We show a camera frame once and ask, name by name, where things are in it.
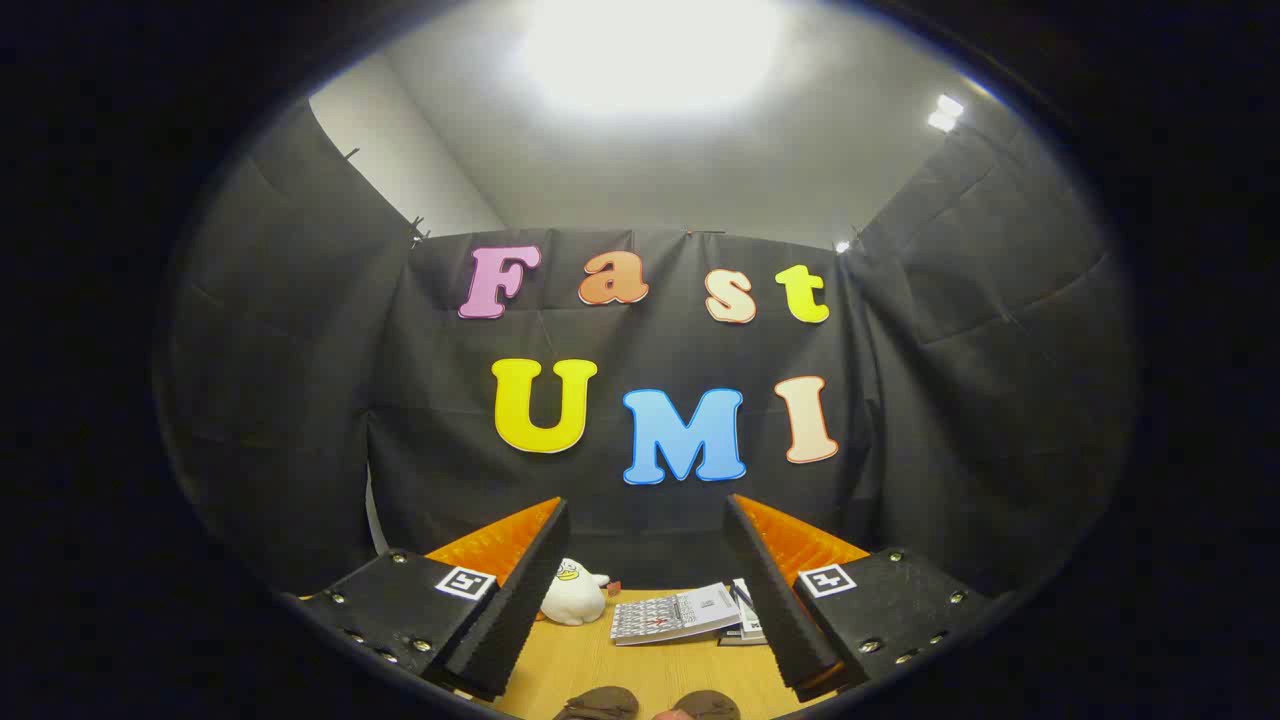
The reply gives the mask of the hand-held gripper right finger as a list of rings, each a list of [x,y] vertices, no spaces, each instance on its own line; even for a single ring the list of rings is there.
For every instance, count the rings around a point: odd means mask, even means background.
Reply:
[[[724,533],[800,701],[900,676],[974,635],[993,606],[915,551],[865,551],[744,495],[727,498]]]

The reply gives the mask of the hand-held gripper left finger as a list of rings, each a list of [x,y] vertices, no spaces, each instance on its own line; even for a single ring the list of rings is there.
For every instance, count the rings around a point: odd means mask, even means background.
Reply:
[[[429,553],[389,548],[300,600],[339,646],[416,682],[504,694],[570,538],[553,497]]]

